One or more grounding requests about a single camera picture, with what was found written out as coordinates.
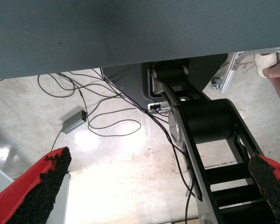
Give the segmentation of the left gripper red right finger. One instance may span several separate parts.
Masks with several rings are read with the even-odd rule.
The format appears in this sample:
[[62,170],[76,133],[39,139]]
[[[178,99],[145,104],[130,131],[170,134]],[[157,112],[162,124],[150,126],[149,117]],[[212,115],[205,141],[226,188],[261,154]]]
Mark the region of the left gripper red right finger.
[[276,223],[280,224],[280,163],[263,155],[253,154],[248,168],[260,193],[268,202]]

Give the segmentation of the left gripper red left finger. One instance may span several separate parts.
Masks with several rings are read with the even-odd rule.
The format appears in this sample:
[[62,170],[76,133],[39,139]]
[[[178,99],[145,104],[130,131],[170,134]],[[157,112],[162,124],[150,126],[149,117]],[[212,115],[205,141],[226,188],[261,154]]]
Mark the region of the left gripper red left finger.
[[0,224],[44,224],[71,163],[68,147],[45,154],[0,192]]

